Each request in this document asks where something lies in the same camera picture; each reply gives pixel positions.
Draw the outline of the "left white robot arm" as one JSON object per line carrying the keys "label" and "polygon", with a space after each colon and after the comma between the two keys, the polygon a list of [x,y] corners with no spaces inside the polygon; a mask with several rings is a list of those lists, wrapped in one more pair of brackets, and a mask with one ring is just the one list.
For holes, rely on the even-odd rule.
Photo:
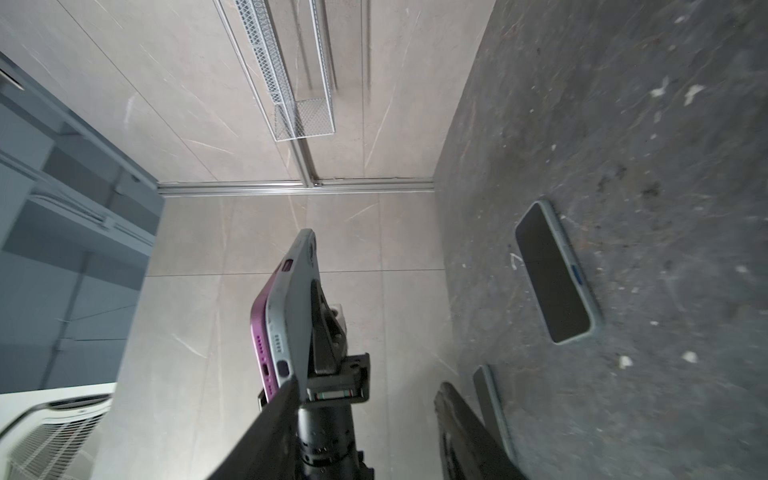
{"label": "left white robot arm", "polygon": [[351,354],[341,313],[317,278],[274,272],[253,303],[250,328],[262,404],[280,412],[296,479],[372,479],[352,408],[370,398],[369,353]]}

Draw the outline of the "light blue phone case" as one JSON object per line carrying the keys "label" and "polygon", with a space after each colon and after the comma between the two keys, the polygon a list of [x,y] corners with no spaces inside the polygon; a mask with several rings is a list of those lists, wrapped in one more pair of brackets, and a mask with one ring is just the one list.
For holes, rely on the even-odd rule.
{"label": "light blue phone case", "polygon": [[315,232],[302,229],[278,264],[266,303],[266,328],[277,383],[296,379],[302,400],[307,398],[312,291],[318,280]]}

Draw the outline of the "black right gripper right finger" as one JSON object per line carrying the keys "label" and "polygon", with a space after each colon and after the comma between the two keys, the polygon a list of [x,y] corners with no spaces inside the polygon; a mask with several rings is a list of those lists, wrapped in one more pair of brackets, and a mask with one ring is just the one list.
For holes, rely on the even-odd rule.
{"label": "black right gripper right finger", "polygon": [[451,383],[440,385],[434,405],[444,479],[526,479]]}

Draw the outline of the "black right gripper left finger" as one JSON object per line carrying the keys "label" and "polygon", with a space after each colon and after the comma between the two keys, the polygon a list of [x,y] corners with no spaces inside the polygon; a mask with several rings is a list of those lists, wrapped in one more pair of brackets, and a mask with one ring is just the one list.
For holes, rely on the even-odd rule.
{"label": "black right gripper left finger", "polygon": [[211,480],[295,479],[298,475],[297,418],[300,406],[295,377],[283,384]]}

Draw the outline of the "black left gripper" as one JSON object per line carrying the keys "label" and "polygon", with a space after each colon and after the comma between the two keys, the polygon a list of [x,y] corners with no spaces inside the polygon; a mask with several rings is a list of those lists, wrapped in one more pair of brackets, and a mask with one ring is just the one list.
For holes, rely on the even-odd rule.
{"label": "black left gripper", "polygon": [[[299,398],[305,408],[342,407],[365,403],[370,398],[368,354],[347,355],[347,338],[337,311],[327,302],[319,280],[311,284],[312,334],[309,373],[299,382]],[[262,391],[258,406],[264,408],[280,389],[281,372],[293,377],[290,357],[275,363],[259,360]]]}

